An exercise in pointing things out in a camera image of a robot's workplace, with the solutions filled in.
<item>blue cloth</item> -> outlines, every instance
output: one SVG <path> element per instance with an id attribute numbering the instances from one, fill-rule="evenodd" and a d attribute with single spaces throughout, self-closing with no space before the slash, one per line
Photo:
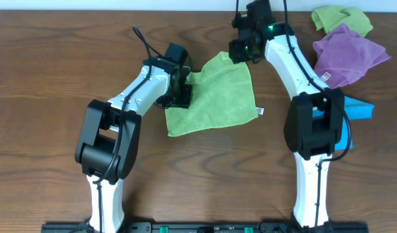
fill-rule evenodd
<path id="1" fill-rule="evenodd" d="M 356 100 L 347 96 L 345 97 L 345 112 L 350 120 L 371 119 L 372 110 L 374 110 L 374 105 L 370 103 L 362 102 L 361 100 Z M 313 110 L 313 117 L 319 117 L 321 115 L 323 115 L 322 111 Z M 343 121 L 341 140 L 335 145 L 335 150 L 345 149 L 347 140 L 348 129 L 346 127 L 346 122 Z"/>

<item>wood grain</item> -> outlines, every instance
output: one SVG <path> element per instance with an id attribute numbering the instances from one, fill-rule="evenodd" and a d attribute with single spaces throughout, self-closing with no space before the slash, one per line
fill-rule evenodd
<path id="1" fill-rule="evenodd" d="M 368 39 L 392 58 L 346 94 L 372 102 L 372 120 L 352 121 L 354 149 L 331 165 L 327 206 L 335 221 L 397 232 L 397 14 L 367 14 Z M 278 21 L 282 12 L 275 12 Z M 90 217 L 90 192 L 74 149 L 87 104 L 107 100 L 139 73 L 146 52 L 131 32 L 164 52 L 184 46 L 194 69 L 237 37 L 231 12 L 0 11 L 0 232 L 39 232 L 46 221 Z M 310 13 L 289 15 L 315 63 Z M 268 63 L 248 64 L 263 116 L 243 126 L 167 136 L 153 107 L 142 120 L 138 159 L 125 180 L 127 215 L 156 221 L 288 218 L 295 159 L 282 136 L 288 94 Z"/>

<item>cloth tag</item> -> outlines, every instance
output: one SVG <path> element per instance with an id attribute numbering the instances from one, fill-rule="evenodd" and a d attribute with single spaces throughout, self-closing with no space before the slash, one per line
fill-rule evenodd
<path id="1" fill-rule="evenodd" d="M 263 107 L 256 107 L 257 108 L 257 112 L 259 115 L 263 115 L 264 112 L 264 108 Z"/>
<path id="2" fill-rule="evenodd" d="M 325 72 L 322 76 L 321 76 L 321 80 L 326 82 L 328 79 L 330 78 L 330 73 Z"/>

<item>purple microfiber cloth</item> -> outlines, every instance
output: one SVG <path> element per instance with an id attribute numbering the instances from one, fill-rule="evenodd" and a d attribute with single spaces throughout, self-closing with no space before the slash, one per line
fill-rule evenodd
<path id="1" fill-rule="evenodd" d="M 331 89 L 359 80 L 367 70 L 390 56 L 385 48 L 341 24 L 320 41 L 313 42 L 318 60 L 315 73 Z"/>

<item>green microfiber cloth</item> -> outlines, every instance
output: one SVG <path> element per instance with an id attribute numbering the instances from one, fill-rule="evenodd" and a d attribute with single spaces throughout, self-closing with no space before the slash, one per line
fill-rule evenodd
<path id="1" fill-rule="evenodd" d="M 347 24 L 350 30 L 358 32 L 361 36 L 367 35 L 373 29 L 369 18 L 358 8 L 322 7 L 312 12 L 312 20 L 316 30 L 324 28 L 327 34 L 342 23 Z"/>
<path id="2" fill-rule="evenodd" d="M 190 108 L 165 110 L 168 136 L 236 126 L 258 117 L 249 69 L 244 62 L 233 64 L 228 52 L 191 73 L 187 83 L 193 85 Z"/>

